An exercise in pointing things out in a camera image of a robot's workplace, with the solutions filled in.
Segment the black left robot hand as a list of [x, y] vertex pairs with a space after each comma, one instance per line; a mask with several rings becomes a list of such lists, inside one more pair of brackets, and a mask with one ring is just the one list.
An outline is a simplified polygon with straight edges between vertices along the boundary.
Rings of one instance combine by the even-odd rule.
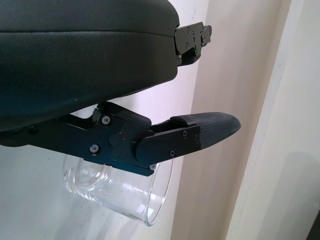
[[31, 145], [142, 176], [235, 134], [227, 113], [152, 124], [112, 103], [173, 80], [211, 40], [167, 0], [3, 0], [0, 143]]

